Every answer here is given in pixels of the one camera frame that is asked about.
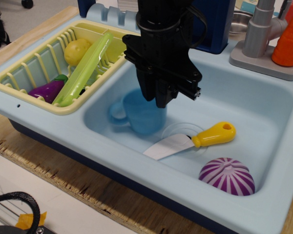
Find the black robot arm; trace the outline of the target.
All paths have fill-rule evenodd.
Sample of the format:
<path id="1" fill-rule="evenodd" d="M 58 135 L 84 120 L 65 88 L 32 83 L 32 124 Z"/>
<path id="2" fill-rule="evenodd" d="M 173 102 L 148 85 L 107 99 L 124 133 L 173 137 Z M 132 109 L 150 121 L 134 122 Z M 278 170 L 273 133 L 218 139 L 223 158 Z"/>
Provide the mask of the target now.
<path id="1" fill-rule="evenodd" d="M 178 93 L 195 100 L 202 74 L 189 58 L 207 33 L 207 20 L 190 0 L 140 0 L 136 24 L 140 36 L 123 36 L 125 58 L 136 67 L 147 101 L 165 108 Z"/>

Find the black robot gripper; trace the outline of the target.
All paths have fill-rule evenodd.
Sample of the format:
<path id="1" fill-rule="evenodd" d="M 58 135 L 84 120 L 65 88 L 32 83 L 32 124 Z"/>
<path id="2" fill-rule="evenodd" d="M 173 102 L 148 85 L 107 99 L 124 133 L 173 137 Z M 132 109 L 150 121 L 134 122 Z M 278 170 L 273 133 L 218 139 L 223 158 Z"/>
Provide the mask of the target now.
<path id="1" fill-rule="evenodd" d="M 139 36 L 123 36 L 125 58 L 136 67 L 143 97 L 156 100 L 158 108 L 179 93 L 195 100 L 200 96 L 202 74 L 189 58 L 193 27 L 182 23 L 170 30 L 141 30 Z"/>

